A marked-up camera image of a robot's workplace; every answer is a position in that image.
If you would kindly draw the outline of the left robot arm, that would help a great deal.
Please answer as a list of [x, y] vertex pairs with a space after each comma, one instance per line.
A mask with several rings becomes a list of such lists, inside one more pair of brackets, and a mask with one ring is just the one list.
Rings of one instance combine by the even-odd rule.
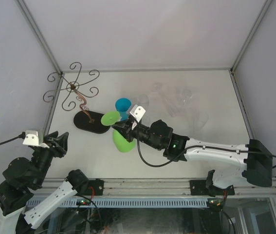
[[34, 131], [21, 134], [24, 145], [33, 149], [31, 159], [17, 157], [2, 173], [0, 184], [0, 234], [33, 234], [41, 223], [62, 203], [88, 191], [89, 179], [80, 170], [68, 173], [62, 184], [41, 203], [26, 211], [32, 191], [42, 188], [54, 158], [62, 158], [68, 150], [69, 133], [57, 131], [43, 135]]

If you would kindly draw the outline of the blue plastic wine glass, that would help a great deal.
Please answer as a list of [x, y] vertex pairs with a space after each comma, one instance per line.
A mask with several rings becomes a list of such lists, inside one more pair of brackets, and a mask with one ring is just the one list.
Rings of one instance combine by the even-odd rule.
[[128, 118], [127, 111], [131, 107], [131, 101], [127, 98], [120, 98], [115, 103], [115, 108], [119, 112], [121, 120]]

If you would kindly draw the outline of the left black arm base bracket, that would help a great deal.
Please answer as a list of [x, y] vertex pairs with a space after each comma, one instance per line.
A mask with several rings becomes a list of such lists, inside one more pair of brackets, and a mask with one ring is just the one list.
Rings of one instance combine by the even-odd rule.
[[102, 196], [104, 191], [104, 180], [92, 179], [88, 183], [86, 195]]

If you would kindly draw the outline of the clear flute near right arm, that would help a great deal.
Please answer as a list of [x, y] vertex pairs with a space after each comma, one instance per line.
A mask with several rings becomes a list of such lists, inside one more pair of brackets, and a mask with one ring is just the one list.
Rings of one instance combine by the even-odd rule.
[[209, 115], [206, 112], [198, 112], [194, 117], [194, 129], [201, 130], [209, 120]]

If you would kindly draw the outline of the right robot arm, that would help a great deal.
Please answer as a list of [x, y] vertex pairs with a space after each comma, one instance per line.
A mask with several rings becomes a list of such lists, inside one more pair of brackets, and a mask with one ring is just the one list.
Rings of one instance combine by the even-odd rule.
[[203, 142], [175, 134], [162, 120], [147, 127], [133, 117], [116, 122], [112, 128], [127, 142], [136, 139], [138, 144], [163, 151], [168, 163], [204, 160], [228, 164], [224, 170], [208, 172], [205, 187], [210, 194], [218, 194], [241, 181], [263, 188], [272, 186], [273, 156], [259, 140], [250, 139], [240, 145]]

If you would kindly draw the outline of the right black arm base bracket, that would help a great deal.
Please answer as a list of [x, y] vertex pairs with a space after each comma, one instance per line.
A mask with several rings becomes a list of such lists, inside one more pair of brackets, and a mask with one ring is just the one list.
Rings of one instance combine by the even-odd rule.
[[190, 180], [190, 193], [193, 196], [208, 195], [208, 189], [206, 187], [206, 180]]

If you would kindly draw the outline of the green plastic wine glass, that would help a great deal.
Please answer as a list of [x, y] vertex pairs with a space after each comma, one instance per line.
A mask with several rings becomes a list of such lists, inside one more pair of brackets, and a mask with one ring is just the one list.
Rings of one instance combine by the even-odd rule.
[[[112, 126], [121, 119], [118, 111], [110, 111], [101, 118], [101, 124], [104, 126]], [[121, 153], [128, 153], [135, 147], [135, 142], [127, 142], [126, 139], [116, 130], [112, 132], [112, 140], [117, 150]]]

